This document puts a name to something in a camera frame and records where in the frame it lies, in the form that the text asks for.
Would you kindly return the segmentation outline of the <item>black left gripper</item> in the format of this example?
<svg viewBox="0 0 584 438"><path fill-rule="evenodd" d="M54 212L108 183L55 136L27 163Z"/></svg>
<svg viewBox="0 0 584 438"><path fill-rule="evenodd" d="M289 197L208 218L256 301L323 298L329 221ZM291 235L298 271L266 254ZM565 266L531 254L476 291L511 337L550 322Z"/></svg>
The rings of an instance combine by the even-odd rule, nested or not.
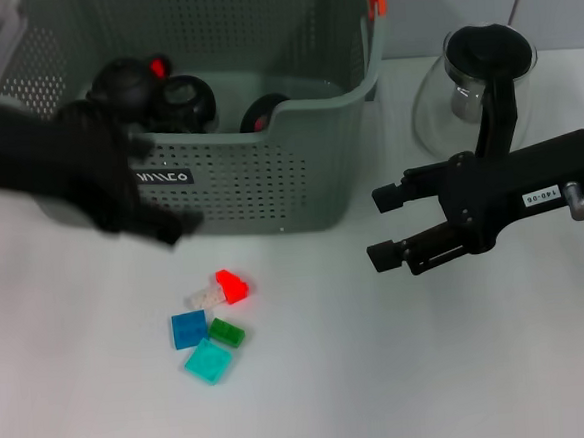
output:
<svg viewBox="0 0 584 438"><path fill-rule="evenodd" d="M199 212L135 209L137 188L126 158L146 159L155 145L127 135L123 146L124 153L100 129L43 120L0 102L0 189L67 203L105 232L169 246L194 234L204 221Z"/></svg>

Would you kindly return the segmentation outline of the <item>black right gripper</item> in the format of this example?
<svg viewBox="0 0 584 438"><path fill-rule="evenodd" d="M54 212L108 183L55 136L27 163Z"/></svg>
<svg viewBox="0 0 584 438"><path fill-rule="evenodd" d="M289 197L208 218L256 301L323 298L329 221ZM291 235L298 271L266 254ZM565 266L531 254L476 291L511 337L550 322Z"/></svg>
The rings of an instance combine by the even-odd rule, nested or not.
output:
<svg viewBox="0 0 584 438"><path fill-rule="evenodd" d="M368 247L379 273L406 263L416 276L466 254L483 254L515 221L565 206L566 184L575 182L584 191L584 129L498 160L467 155L446 168L440 162L408 169L400 183L373 190L377 209L393 211L406 202L436 196L443 176L440 206L448 221L399 242Z"/></svg>

